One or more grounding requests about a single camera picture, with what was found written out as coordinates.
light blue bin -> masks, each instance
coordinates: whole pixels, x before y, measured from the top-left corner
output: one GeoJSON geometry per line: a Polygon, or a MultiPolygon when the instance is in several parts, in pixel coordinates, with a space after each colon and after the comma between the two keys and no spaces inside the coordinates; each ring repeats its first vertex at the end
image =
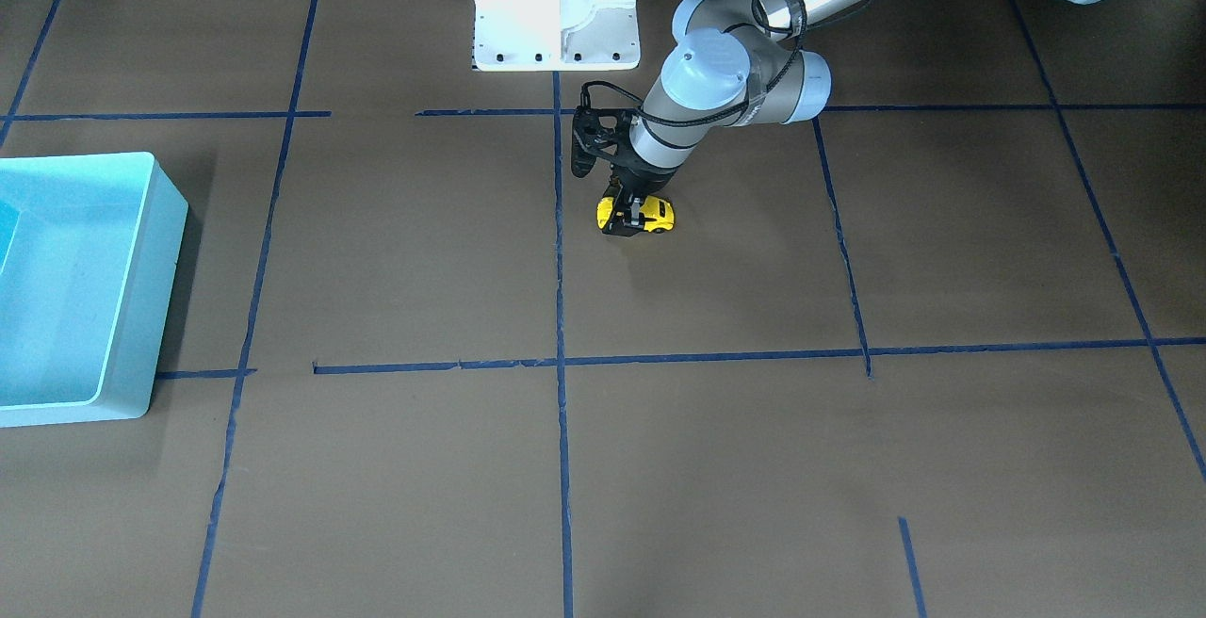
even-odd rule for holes
{"type": "Polygon", "coordinates": [[[148,153],[0,159],[0,427],[146,413],[187,212],[148,153]]]}

yellow object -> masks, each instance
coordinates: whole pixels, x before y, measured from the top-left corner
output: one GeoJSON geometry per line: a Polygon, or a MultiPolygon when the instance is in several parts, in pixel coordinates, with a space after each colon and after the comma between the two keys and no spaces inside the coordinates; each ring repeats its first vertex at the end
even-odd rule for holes
{"type": "MultiPolygon", "coordinates": [[[[599,229],[607,227],[608,220],[611,218],[611,208],[614,205],[615,197],[603,197],[599,199],[599,205],[595,210],[599,229]]],[[[643,222],[640,228],[645,232],[661,234],[674,228],[674,206],[666,199],[646,197],[645,202],[640,205],[640,217],[643,222]]]]}

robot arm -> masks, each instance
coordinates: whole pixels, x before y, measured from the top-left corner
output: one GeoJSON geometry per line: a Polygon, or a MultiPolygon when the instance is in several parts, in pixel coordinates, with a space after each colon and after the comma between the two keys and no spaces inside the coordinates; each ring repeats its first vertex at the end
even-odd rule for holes
{"type": "Polygon", "coordinates": [[[610,163],[598,209],[603,233],[630,237],[672,227],[669,202],[652,194],[712,128],[815,117],[829,101],[831,74],[820,56],[802,48],[803,34],[860,1],[683,0],[672,22],[678,46],[643,101],[603,81],[582,86],[572,171],[585,177],[597,159],[610,163]],[[779,43],[792,37],[790,49],[779,43]],[[590,89],[597,86],[638,106],[596,109],[590,89]]]}

brown floor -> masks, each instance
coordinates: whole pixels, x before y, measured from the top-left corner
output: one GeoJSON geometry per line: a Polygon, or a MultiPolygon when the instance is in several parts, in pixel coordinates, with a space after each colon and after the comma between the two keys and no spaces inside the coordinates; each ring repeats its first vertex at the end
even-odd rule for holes
{"type": "Polygon", "coordinates": [[[191,205],[150,413],[0,430],[0,614],[1202,616],[1206,0],[877,0],[602,237],[552,110],[678,1],[0,0],[0,156],[191,205]]]}

white mounting plate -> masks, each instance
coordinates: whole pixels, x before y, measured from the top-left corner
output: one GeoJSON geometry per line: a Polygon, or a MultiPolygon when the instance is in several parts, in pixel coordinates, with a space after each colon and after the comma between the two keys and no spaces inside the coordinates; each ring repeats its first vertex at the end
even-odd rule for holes
{"type": "Polygon", "coordinates": [[[578,30],[560,30],[558,27],[560,51],[519,49],[538,46],[516,43],[505,31],[492,31],[487,17],[480,8],[474,17],[473,68],[476,70],[613,71],[633,69],[640,63],[636,7],[601,8],[578,30]],[[535,59],[538,53],[540,60],[535,59]]]}

